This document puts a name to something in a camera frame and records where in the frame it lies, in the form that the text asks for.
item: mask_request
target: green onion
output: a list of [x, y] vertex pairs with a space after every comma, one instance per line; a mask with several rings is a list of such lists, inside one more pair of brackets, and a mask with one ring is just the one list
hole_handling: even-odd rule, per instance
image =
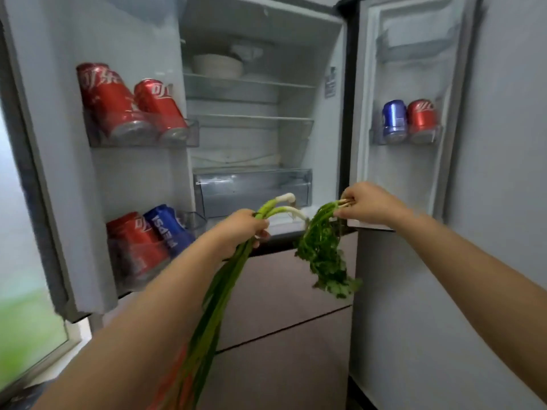
[[[328, 203], [322, 206], [310, 221], [303, 212], [294, 207], [295, 200], [292, 193], [276, 197], [264, 204], [256, 212], [255, 217], [268, 219], [279, 213], [289, 213], [293, 217], [304, 220], [306, 232], [298, 244], [296, 256], [310, 262], [312, 273], [318, 275], [316, 288], [328, 291], [338, 298], [348, 296], [358, 288], [359, 282], [347, 276], [342, 251], [338, 249], [339, 238], [330, 224], [330, 218], [336, 208], [350, 202], [340, 200]], [[290, 206], [276, 207], [278, 203], [289, 203]], [[243, 266], [253, 250], [253, 243], [254, 238], [240, 244], [235, 254], [213, 278], [203, 299], [203, 316], [192, 335], [186, 359], [178, 370], [173, 386], [166, 394], [161, 410], [189, 409], [197, 405], [215, 357], [226, 305]], [[192, 378], [192, 398], [190, 402], [179, 406], [183, 382], [189, 376]]]

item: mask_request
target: human arm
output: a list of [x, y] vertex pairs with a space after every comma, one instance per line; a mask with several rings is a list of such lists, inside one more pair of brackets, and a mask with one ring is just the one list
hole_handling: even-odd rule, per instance
[[33, 410], [145, 409], [190, 340], [219, 264], [267, 226], [240, 210], [203, 234], [94, 335]]
[[356, 203], [335, 215], [399, 233], [488, 346], [547, 403], [547, 291], [376, 185], [358, 183], [342, 197]]

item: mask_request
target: blue soda can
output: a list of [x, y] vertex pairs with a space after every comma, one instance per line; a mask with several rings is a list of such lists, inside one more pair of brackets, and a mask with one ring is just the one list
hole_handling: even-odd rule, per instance
[[407, 107], [400, 99], [383, 106], [383, 139], [390, 144], [403, 141], [407, 137]]
[[174, 210], [166, 204], [154, 207], [143, 217], [164, 240], [173, 259], [195, 241], [194, 236], [181, 225]]

